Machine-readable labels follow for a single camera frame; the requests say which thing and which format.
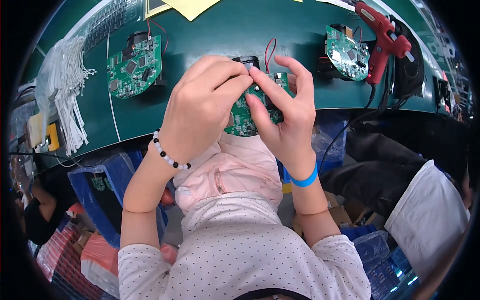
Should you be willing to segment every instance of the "zipper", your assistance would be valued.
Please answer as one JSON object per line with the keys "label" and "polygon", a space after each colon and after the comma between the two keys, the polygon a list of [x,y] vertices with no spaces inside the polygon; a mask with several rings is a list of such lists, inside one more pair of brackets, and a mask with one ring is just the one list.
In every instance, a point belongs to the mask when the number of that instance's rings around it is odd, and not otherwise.
{"label": "zipper", "polygon": [[225,194],[225,191],[223,190],[223,187],[222,187],[222,182],[220,180],[220,169],[219,168],[216,168],[214,177],[215,177],[216,189],[218,190],[218,192],[220,194]]}

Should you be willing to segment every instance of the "polka dot shirt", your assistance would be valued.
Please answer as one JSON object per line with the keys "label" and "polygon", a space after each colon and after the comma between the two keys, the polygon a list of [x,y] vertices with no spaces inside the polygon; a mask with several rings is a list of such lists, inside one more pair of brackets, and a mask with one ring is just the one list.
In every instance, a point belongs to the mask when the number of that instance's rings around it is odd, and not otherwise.
{"label": "polka dot shirt", "polygon": [[237,192],[199,201],[182,221],[174,265],[142,244],[119,251],[120,298],[235,299],[281,288],[309,299],[370,299],[353,243],[331,236],[311,249],[282,226],[260,194]]}

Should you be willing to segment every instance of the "green circuit board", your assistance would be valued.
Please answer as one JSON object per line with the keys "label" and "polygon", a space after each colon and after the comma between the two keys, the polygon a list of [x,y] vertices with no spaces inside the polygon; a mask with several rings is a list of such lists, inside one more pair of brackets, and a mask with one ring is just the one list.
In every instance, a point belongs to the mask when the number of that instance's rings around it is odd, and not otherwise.
{"label": "green circuit board", "polygon": [[162,38],[153,36],[107,59],[108,91],[117,98],[144,92],[162,71]]}
{"label": "green circuit board", "polygon": [[[277,85],[289,93],[287,73],[272,73],[267,75],[275,81]],[[250,114],[250,108],[245,100],[245,93],[253,94],[263,102],[274,124],[283,121],[282,112],[272,103],[272,100],[261,88],[253,83],[233,105],[225,132],[237,136],[254,136],[258,134],[257,127]]]}
{"label": "green circuit board", "polygon": [[327,26],[325,53],[343,76],[354,81],[360,81],[367,77],[370,55],[366,44],[359,43]]}

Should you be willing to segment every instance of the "blue wristband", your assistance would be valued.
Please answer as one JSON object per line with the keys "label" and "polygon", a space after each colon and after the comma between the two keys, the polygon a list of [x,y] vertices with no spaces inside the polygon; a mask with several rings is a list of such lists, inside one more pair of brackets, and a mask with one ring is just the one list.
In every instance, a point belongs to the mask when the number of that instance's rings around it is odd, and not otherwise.
{"label": "blue wristband", "polygon": [[295,180],[290,176],[290,180],[293,182],[293,184],[295,184],[296,186],[299,186],[301,188],[304,188],[306,186],[311,185],[315,181],[316,178],[317,178],[317,162],[316,161],[315,161],[315,169],[313,169],[313,173],[307,179],[305,179],[305,180]]}

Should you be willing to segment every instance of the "red wire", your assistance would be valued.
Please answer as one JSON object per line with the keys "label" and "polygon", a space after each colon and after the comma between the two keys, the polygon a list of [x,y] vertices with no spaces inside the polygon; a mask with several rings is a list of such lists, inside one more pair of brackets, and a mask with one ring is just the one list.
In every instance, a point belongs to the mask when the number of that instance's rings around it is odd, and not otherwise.
{"label": "red wire", "polygon": [[360,40],[359,40],[359,43],[361,43],[361,34],[362,34],[362,32],[361,32],[361,27],[360,27],[360,26],[358,26],[357,29],[355,29],[355,31],[353,32],[353,35],[352,35],[352,36],[355,36],[355,34],[357,33],[357,30],[358,30],[359,28],[360,28]]}
{"label": "red wire", "polygon": [[322,56],[322,57],[318,58],[318,60],[321,60],[321,59],[328,60],[328,61],[322,61],[323,63],[326,63],[326,62],[330,61],[330,59],[327,56]]}
{"label": "red wire", "polygon": [[147,25],[148,25],[148,35],[147,37],[150,36],[150,19],[147,19]]}
{"label": "red wire", "polygon": [[[150,19],[147,19],[147,24],[148,24],[148,35],[150,35],[150,24],[149,24],[149,22],[148,22],[148,21],[150,21]],[[162,30],[163,30],[163,32],[165,32],[165,34],[167,35],[167,42],[165,43],[165,48],[163,49],[163,52],[162,52],[162,55],[164,55],[164,54],[165,54],[165,51],[167,50],[167,46],[168,46],[168,33],[166,32],[166,30],[165,30],[165,29],[163,29],[163,27],[162,27],[162,26],[158,25],[158,24],[157,24],[157,23],[156,23],[154,20],[152,20],[152,22],[153,22],[155,25],[157,25],[158,27],[160,27],[160,29],[162,29]]]}
{"label": "red wire", "polygon": [[[267,60],[268,48],[270,47],[270,44],[272,43],[272,41],[274,41],[273,50],[272,50],[272,53],[270,54],[270,57]],[[270,42],[268,43],[267,48],[265,49],[265,67],[267,69],[267,73],[270,73],[270,70],[268,69],[268,64],[270,63],[270,60],[272,59],[273,53],[275,52],[275,48],[276,48],[276,38],[272,38],[270,40]]]}

